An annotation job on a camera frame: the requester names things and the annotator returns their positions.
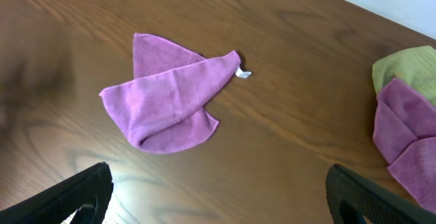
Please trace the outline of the purple crumpled cloth on green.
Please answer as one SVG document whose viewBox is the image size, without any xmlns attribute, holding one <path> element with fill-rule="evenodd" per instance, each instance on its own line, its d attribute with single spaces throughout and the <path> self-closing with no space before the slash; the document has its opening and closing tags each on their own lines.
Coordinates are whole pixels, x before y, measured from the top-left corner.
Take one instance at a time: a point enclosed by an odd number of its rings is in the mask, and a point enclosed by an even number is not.
<svg viewBox="0 0 436 224">
<path fill-rule="evenodd" d="M 373 141 L 396 181 L 435 212 L 435 107 L 393 78 L 377 95 Z"/>
</svg>

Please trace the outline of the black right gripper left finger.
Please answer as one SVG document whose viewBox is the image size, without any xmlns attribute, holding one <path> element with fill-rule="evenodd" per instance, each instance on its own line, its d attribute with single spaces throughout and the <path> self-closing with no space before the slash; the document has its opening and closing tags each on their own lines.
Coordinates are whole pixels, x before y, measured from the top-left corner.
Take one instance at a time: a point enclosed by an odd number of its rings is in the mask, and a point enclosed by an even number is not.
<svg viewBox="0 0 436 224">
<path fill-rule="evenodd" d="M 110 203 L 113 182 L 107 163 L 97 163 L 23 202 L 1 211 L 2 223 L 100 224 Z"/>
</svg>

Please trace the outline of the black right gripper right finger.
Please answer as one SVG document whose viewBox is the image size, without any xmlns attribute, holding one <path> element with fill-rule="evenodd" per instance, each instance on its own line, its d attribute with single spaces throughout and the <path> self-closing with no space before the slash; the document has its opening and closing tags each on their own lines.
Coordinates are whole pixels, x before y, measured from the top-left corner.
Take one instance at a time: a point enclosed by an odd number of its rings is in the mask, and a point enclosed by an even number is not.
<svg viewBox="0 0 436 224">
<path fill-rule="evenodd" d="M 340 164 L 326 175 L 326 199 L 334 224 L 435 224 L 435 214 Z"/>
</svg>

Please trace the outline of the purple cloth with white tag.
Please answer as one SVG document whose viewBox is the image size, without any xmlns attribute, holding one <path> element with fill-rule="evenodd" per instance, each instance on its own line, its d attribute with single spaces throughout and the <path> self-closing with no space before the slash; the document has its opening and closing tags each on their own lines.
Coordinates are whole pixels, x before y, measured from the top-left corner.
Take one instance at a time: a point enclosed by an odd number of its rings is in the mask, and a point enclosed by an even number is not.
<svg viewBox="0 0 436 224">
<path fill-rule="evenodd" d="M 136 33 L 134 78 L 99 96 L 127 141 L 148 153 L 176 153 L 209 139 L 219 121 L 205 105 L 234 76 L 248 78 L 233 50 L 207 59 L 165 38 Z"/>
</svg>

